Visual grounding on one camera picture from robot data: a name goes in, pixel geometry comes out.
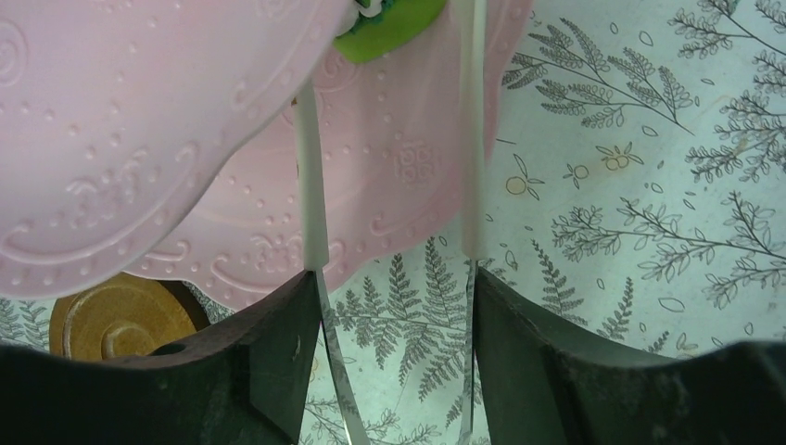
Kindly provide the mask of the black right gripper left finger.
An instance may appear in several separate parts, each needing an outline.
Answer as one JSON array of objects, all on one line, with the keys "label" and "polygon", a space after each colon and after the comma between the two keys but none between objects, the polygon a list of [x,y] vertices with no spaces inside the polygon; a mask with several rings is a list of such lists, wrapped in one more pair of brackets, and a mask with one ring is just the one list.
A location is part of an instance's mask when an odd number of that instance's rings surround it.
[{"label": "black right gripper left finger", "polygon": [[321,316],[299,273],[148,356],[77,362],[1,349],[5,444],[295,444]]}]

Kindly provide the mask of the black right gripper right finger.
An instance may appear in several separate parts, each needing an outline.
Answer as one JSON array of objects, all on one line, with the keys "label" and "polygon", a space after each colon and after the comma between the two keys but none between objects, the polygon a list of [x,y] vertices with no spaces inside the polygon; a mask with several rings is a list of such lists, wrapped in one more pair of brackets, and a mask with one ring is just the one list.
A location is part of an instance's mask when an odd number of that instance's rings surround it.
[{"label": "black right gripper right finger", "polygon": [[572,324],[480,270],[475,356],[492,443],[781,444],[785,345],[741,341],[688,360]]}]

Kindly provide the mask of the pink three-tier cake stand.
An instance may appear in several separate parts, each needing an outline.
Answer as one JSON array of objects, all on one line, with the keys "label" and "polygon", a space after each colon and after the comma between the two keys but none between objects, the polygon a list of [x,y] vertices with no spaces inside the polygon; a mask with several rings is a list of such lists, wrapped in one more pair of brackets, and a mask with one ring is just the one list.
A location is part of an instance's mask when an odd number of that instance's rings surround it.
[{"label": "pink three-tier cake stand", "polygon": [[336,288],[411,248],[463,190],[460,23],[445,6],[366,63],[348,1],[5,1],[1,292],[133,273],[233,309],[303,267],[291,101],[314,93]]}]

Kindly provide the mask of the green cake slice toy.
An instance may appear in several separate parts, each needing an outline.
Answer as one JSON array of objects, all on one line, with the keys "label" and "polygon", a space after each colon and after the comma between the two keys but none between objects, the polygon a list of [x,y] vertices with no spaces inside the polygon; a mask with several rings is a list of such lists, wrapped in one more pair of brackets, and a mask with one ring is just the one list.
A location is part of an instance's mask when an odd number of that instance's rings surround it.
[{"label": "green cake slice toy", "polygon": [[372,61],[426,30],[446,4],[446,0],[350,1],[333,47],[349,62]]}]

